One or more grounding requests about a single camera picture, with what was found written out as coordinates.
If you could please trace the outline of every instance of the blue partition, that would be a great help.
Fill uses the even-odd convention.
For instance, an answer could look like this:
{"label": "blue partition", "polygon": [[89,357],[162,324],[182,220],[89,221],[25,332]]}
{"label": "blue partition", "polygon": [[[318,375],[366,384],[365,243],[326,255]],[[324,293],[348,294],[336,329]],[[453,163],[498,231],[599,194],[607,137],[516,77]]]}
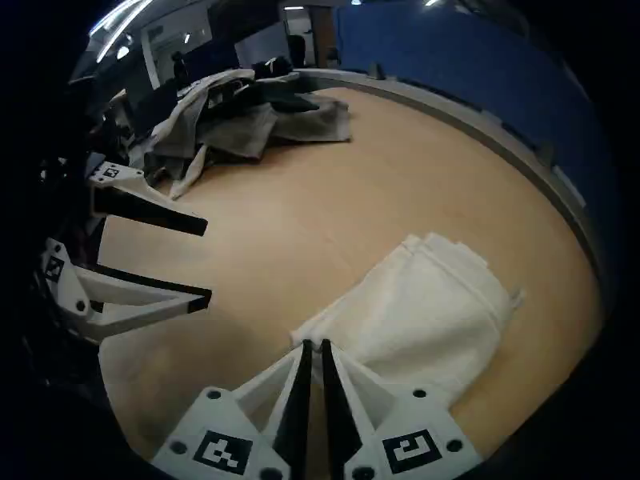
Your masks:
{"label": "blue partition", "polygon": [[498,116],[527,144],[554,146],[554,160],[586,200],[613,273],[621,246],[610,149],[588,98],[524,38],[447,4],[384,2],[334,9],[341,68],[446,92]]}

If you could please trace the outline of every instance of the ceiling light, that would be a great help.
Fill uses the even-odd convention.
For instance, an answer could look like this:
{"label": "ceiling light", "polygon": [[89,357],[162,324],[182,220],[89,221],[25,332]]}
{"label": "ceiling light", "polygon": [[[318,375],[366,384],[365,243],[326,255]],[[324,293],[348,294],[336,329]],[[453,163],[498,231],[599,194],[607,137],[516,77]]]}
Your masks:
{"label": "ceiling light", "polygon": [[152,1],[153,0],[142,0],[138,5],[136,5],[134,10],[126,16],[122,23],[118,25],[118,28],[115,30],[115,32],[113,32],[113,34],[106,41],[102,50],[100,50],[98,58],[96,59],[96,63],[100,63],[102,61],[102,59],[106,55],[106,52],[108,52],[109,48],[111,48],[115,41],[118,40],[118,37],[122,34],[123,31],[125,31],[125,28],[127,28],[129,24],[134,20],[134,18],[140,15],[140,12],[147,8]]}
{"label": "ceiling light", "polygon": [[129,53],[129,49],[125,46],[121,46],[120,49],[118,50],[118,54],[115,56],[118,60],[120,60],[120,58],[126,56]]}
{"label": "ceiling light", "polygon": [[111,12],[102,17],[100,22],[94,25],[94,28],[92,28],[89,32],[89,36],[92,37],[98,30],[103,27],[108,28],[113,25],[113,22],[115,22],[116,18],[118,18],[122,12],[138,2],[140,2],[140,0],[126,0],[125,2],[122,2],[120,5],[116,6]]}

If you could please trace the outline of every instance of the wooden table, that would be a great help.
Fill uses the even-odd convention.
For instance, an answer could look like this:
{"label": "wooden table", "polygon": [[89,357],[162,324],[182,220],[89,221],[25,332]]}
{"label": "wooden table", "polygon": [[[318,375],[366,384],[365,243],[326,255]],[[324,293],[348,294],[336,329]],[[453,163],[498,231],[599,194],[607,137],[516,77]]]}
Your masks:
{"label": "wooden table", "polygon": [[[131,446],[151,458],[205,386],[233,389],[279,359],[290,330],[352,287],[409,233],[438,232],[526,290],[489,369],[454,405],[491,454],[566,380],[592,345],[602,307],[590,264],[550,202],[455,128],[354,90],[351,143],[268,150],[259,166],[213,167],[180,202],[208,218],[204,238],[121,218],[100,261],[214,289],[208,311],[108,338],[101,364]],[[309,478],[326,473],[314,388]]]}

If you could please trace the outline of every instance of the pile of clothes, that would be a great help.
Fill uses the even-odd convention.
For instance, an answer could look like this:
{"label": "pile of clothes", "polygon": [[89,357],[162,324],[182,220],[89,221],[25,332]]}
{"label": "pile of clothes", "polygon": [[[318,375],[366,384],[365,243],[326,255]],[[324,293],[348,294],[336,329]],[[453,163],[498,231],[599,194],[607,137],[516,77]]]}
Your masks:
{"label": "pile of clothes", "polygon": [[348,105],[316,94],[294,94],[259,70],[229,70],[204,78],[158,124],[144,145],[144,170],[160,173],[182,196],[211,164],[260,163],[268,145],[350,139]]}

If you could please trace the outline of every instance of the beige fabric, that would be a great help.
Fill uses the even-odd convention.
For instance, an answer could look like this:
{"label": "beige fabric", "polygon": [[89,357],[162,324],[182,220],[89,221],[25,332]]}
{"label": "beige fabric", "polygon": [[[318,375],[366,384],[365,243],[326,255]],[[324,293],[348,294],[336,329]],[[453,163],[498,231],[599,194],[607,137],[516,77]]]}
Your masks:
{"label": "beige fabric", "polygon": [[435,386],[448,407],[489,364],[511,318],[487,267],[463,244],[410,235],[291,337],[329,338],[389,382]]}

